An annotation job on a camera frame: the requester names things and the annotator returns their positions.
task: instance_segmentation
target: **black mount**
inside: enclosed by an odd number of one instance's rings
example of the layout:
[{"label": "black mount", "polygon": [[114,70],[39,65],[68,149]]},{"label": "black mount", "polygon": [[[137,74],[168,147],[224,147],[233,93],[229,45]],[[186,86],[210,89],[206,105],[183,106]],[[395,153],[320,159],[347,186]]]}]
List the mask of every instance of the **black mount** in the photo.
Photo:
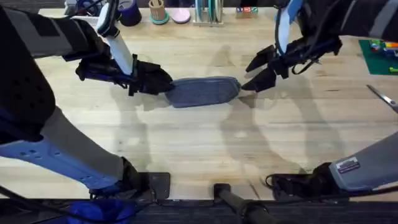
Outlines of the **black mount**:
[{"label": "black mount", "polygon": [[123,179],[104,189],[91,189],[96,198],[118,198],[155,202],[170,195],[170,174],[168,172],[138,172],[123,158]]},{"label": "black mount", "polygon": [[[318,166],[314,169],[313,174],[270,175],[271,184],[269,187],[275,200],[288,201],[344,193],[334,181],[329,165],[330,163],[324,163]],[[349,198],[343,198],[338,201],[344,202],[348,200]]]},{"label": "black mount", "polygon": [[290,221],[281,221],[269,214],[262,201],[244,200],[231,193],[229,184],[215,184],[213,186],[214,200],[225,202],[236,214],[238,223],[247,224],[294,224]]}]

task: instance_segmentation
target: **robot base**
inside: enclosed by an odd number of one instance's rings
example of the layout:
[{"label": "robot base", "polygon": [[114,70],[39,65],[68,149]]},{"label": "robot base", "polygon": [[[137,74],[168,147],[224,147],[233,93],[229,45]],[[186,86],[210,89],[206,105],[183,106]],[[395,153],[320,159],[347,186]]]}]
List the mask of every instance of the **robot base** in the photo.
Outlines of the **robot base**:
[{"label": "robot base", "polygon": [[149,187],[156,194],[157,200],[168,199],[170,196],[170,173],[168,172],[139,172],[142,187],[149,190]]}]

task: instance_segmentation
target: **wooden tabletop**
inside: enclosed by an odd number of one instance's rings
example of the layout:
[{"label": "wooden tabletop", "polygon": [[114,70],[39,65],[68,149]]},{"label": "wooden tabletop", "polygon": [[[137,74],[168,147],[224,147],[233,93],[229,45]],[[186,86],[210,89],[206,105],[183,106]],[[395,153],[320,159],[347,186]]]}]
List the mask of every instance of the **wooden tabletop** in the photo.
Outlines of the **wooden tabletop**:
[{"label": "wooden tabletop", "polygon": [[[140,60],[161,64],[174,79],[231,76],[246,83],[244,69],[256,52],[274,43],[273,9],[257,19],[235,19],[224,10],[224,27],[169,21],[120,27]],[[41,10],[59,16],[63,9]],[[300,37],[292,27],[291,39]],[[339,54],[326,55],[303,75],[291,75],[259,94],[242,91],[213,106],[176,109],[163,95],[137,94],[75,75],[78,62],[37,60],[67,118],[139,171],[170,172],[170,198],[211,198],[226,182],[244,198],[271,200],[261,182],[273,173],[311,172],[323,162],[355,153],[398,130],[397,115],[367,88],[398,99],[398,78],[370,75],[358,40],[342,37]],[[31,198],[88,198],[83,184],[26,162],[0,158],[0,183]],[[398,200],[398,194],[366,200]]]}]

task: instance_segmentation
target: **blue container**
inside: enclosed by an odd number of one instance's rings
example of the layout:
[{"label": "blue container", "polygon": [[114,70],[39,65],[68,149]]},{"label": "blue container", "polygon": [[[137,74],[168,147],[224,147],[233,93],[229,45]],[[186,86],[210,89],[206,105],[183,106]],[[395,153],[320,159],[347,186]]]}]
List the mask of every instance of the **blue container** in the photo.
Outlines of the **blue container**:
[{"label": "blue container", "polygon": [[120,22],[124,26],[135,26],[140,23],[142,16],[136,0],[121,0],[118,9],[121,13]]}]

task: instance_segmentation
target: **black cable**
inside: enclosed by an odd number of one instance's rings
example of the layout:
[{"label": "black cable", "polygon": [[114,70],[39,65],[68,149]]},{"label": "black cable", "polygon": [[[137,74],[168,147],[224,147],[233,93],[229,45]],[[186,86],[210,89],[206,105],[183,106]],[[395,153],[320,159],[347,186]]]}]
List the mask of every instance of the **black cable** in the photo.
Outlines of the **black cable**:
[{"label": "black cable", "polygon": [[65,19],[70,19],[70,18],[72,18],[73,16],[77,16],[79,13],[87,11],[87,9],[89,9],[89,8],[91,8],[91,7],[95,6],[95,5],[97,5],[97,4],[98,4],[99,2],[101,2],[101,1],[102,1],[102,0],[96,0],[96,1],[94,1],[93,3],[91,3],[90,5],[84,7],[83,9],[76,10],[75,13],[73,13],[72,15],[69,15],[69,16],[65,16],[64,18],[65,18]]},{"label": "black cable", "polygon": [[20,196],[20,195],[8,190],[7,188],[5,188],[5,187],[3,187],[1,185],[0,185],[0,194],[4,195],[6,197],[9,197],[10,199],[15,200],[15,201],[27,206],[27,207],[36,208],[36,209],[39,209],[39,210],[46,210],[48,212],[57,213],[59,215],[72,217],[72,218],[75,218],[77,220],[84,221],[84,222],[90,222],[90,223],[119,223],[119,222],[125,221],[125,220],[135,216],[137,213],[141,212],[143,209],[145,209],[149,205],[153,204],[153,202],[147,203],[147,204],[137,208],[136,211],[133,214],[131,214],[131,215],[127,216],[127,217],[120,218],[118,220],[109,222],[109,221],[94,220],[94,219],[91,219],[91,218],[86,218],[84,216],[76,215],[76,214],[61,210],[59,208],[53,208],[53,207],[50,207],[50,206],[47,206],[47,205],[43,205],[41,203],[37,203],[37,202],[35,202],[35,201],[31,200],[31,199],[28,199],[28,198],[25,198],[23,196]]},{"label": "black cable", "polygon": [[319,61],[319,59],[320,59],[320,57],[321,57],[322,55],[319,55],[319,56],[315,57],[314,59],[312,59],[311,62],[308,63],[308,64],[306,64],[306,66],[304,66],[299,72],[296,72],[295,68],[296,68],[297,65],[294,65],[294,66],[292,67],[292,73],[293,73],[294,75],[300,75],[301,73],[307,71],[314,63],[316,63],[317,61]]},{"label": "black cable", "polygon": [[313,42],[310,46],[310,48],[306,51],[306,53],[303,55],[302,58],[307,58],[311,55],[313,48],[315,47],[315,45],[318,42],[319,36],[323,30],[323,27],[326,24],[327,19],[329,18],[330,13],[332,12],[332,10],[337,6],[338,3],[340,3],[341,0],[336,0],[325,12],[325,15],[322,17],[321,23],[319,23],[317,32],[315,33],[315,37],[313,39]]}]

